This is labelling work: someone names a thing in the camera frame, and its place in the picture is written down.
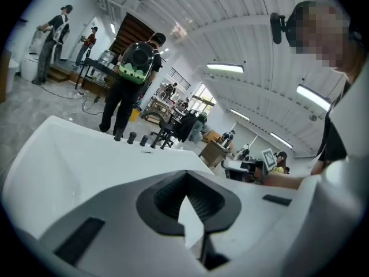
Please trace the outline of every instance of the staircase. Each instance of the staircase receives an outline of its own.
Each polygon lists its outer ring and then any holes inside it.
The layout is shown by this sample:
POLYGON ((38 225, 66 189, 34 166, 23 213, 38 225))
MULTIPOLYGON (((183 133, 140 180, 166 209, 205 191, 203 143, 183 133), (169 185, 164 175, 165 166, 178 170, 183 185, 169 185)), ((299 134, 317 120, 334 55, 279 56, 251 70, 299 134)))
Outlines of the staircase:
POLYGON ((50 65, 50 68, 48 70, 48 74, 47 77, 49 79, 52 79, 56 82, 63 82, 69 79, 69 73, 66 70, 63 70, 60 67, 54 66, 54 65, 50 65))

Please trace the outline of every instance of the toilet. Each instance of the toilet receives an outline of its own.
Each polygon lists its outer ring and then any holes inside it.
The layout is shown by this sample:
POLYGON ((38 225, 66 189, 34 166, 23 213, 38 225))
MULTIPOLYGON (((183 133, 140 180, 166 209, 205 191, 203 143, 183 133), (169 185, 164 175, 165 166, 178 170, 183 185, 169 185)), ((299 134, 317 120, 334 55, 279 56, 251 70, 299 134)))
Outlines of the toilet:
POLYGON ((16 75, 18 67, 19 63, 17 63, 13 58, 11 58, 9 61, 9 65, 7 67, 5 93, 9 93, 13 90, 14 77, 16 75))
MULTIPOLYGON (((23 79, 32 81, 37 77, 37 66, 39 64, 40 53, 48 34, 49 32, 44 33, 38 30, 33 34, 32 40, 21 64, 21 77, 23 79)), ((54 62, 53 59, 55 57, 54 54, 56 49, 57 44, 54 46, 52 51, 52 59, 50 63, 54 62)))

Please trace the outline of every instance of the ceiling light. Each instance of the ceiling light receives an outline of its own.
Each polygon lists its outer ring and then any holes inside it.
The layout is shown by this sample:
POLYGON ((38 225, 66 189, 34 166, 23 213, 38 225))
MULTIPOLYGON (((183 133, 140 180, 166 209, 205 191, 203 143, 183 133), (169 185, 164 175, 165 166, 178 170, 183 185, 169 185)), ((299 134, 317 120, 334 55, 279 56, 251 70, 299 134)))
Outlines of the ceiling light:
POLYGON ((273 132, 270 133, 270 135, 276 139, 278 139, 278 141, 280 141, 281 143, 285 144, 288 148, 292 149, 293 146, 291 146, 288 142, 286 142, 284 139, 280 138, 278 135, 274 134, 273 132))
POLYGON ((237 112, 237 111, 235 111, 234 109, 231 109, 231 112, 232 113, 234 113, 234 114, 236 114, 237 116, 240 116, 241 118, 243 118, 243 119, 246 119, 247 121, 249 121, 250 119, 249 119, 249 117, 247 117, 247 116, 245 116, 245 115, 243 115, 243 114, 241 114, 241 113, 239 113, 239 112, 237 112))
POLYGON ((214 70, 225 70, 237 73, 243 73, 243 66, 240 65, 231 65, 230 63, 208 63, 207 64, 209 69, 214 70))
POLYGON ((310 99, 312 102, 321 106, 324 110, 328 111, 330 107, 330 103, 327 102, 321 95, 312 91, 311 89, 305 87, 304 85, 299 85, 297 92, 303 95, 305 98, 310 99))
POLYGON ((116 33, 115 33, 115 27, 114 27, 114 24, 110 23, 110 26, 111 26, 111 31, 112 31, 114 34, 116 34, 116 33))

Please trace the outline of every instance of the ceiling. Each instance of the ceiling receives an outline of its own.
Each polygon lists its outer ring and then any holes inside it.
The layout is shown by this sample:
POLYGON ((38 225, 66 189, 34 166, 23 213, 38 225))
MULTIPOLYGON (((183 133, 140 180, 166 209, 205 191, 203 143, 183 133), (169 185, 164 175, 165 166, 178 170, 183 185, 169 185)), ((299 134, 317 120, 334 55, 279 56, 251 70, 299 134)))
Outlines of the ceiling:
POLYGON ((288 17, 305 0, 111 1, 106 13, 117 24, 129 12, 165 33, 174 46, 171 50, 183 52, 223 109, 232 108, 248 116, 254 129, 287 140, 296 156, 316 154, 325 111, 298 95, 297 86, 304 84, 332 100, 344 76, 315 58, 294 54, 285 38, 273 44, 269 24, 271 12, 288 17), (209 70, 206 64, 214 61, 243 65, 245 72, 209 70), (312 114, 318 117, 315 122, 309 119, 312 114))

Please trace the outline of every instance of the trash can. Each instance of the trash can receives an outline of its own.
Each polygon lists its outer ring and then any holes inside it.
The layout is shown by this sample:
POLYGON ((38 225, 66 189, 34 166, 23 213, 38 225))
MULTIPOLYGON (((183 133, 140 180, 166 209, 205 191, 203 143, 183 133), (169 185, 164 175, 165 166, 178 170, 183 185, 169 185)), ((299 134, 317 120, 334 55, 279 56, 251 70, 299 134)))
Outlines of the trash can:
POLYGON ((19 63, 17 63, 15 60, 11 58, 9 61, 9 66, 7 68, 6 89, 5 89, 6 93, 9 93, 13 90, 14 77, 16 75, 18 67, 19 63))
POLYGON ((139 116, 140 114, 140 111, 136 110, 135 108, 132 110, 132 114, 131 114, 131 117, 129 117, 129 121, 130 122, 134 122, 137 117, 139 116))

